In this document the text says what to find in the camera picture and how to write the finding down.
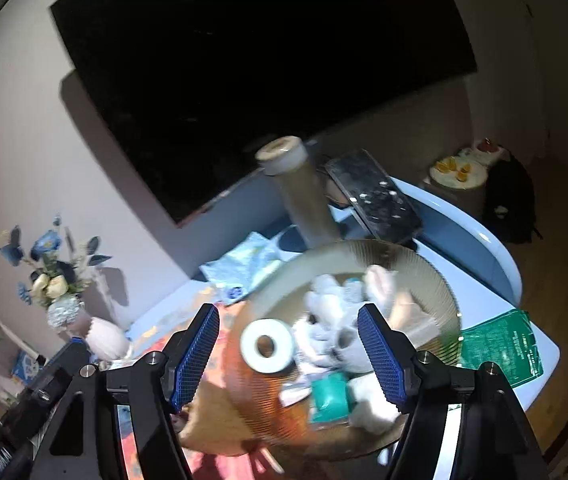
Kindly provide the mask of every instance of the green plastic bag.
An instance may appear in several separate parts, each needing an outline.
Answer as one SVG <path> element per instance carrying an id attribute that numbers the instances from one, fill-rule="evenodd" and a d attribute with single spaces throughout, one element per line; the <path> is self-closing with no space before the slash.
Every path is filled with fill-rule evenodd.
<path id="1" fill-rule="evenodd" d="M 309 421 L 312 427 L 323 429 L 348 421 L 350 407 L 346 384 L 346 377 L 341 372 L 330 372 L 311 382 Z"/>
<path id="2" fill-rule="evenodd" d="M 462 330 L 461 364 L 477 370 L 485 361 L 497 363 L 514 388 L 544 373 L 528 313 L 513 309 Z"/>

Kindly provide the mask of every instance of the light blue package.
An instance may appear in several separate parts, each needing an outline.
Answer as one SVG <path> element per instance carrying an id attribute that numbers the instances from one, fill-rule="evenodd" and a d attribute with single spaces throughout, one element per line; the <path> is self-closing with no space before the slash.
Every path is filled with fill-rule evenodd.
<path id="1" fill-rule="evenodd" d="M 219 300 L 227 305 L 250 294 L 282 261 L 274 243 L 252 232 L 237 247 L 219 260 L 199 267 L 208 283 L 217 290 Z"/>

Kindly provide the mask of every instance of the blue flower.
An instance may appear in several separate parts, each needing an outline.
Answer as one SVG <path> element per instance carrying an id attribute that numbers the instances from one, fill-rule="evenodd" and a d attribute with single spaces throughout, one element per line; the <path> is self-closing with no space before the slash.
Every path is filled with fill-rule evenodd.
<path id="1" fill-rule="evenodd" d="M 6 258 L 13 267 L 17 267 L 24 257 L 24 251 L 19 246 L 20 235 L 21 230 L 19 226 L 14 226 L 10 232 L 8 243 L 0 248 L 1 255 Z"/>
<path id="2" fill-rule="evenodd" d="M 38 261 L 42 254 L 56 251 L 61 245 L 62 239 L 59 234 L 50 229 L 33 244 L 33 248 L 30 250 L 30 256 L 33 260 Z"/>
<path id="3" fill-rule="evenodd" d="M 25 284 L 22 282 L 17 283 L 17 295 L 21 301 L 26 302 L 29 305 L 33 304 L 33 299 L 30 297 L 30 292 Z"/>

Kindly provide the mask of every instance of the white flower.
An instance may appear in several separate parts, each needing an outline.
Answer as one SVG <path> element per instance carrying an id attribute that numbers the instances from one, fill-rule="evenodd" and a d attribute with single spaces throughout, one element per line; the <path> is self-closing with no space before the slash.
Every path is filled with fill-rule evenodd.
<path id="1" fill-rule="evenodd" d="M 44 289 L 48 285 L 48 281 L 48 275 L 42 272 L 35 280 L 35 283 L 33 283 L 33 296 L 41 297 L 44 295 Z"/>
<path id="2" fill-rule="evenodd" d="M 46 288 L 46 296 L 51 300 L 55 300 L 60 296 L 63 296 L 68 290 L 68 283 L 63 276 L 55 276 L 48 283 L 48 288 Z"/>

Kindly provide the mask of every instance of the backpack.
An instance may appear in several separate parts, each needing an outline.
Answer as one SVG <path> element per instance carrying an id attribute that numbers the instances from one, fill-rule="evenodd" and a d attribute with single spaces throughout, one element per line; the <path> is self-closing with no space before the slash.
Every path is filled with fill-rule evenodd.
<path id="1" fill-rule="evenodd" d="M 514 156 L 499 160 L 488 173 L 482 224 L 503 242 L 531 241 L 535 228 L 533 181 Z"/>

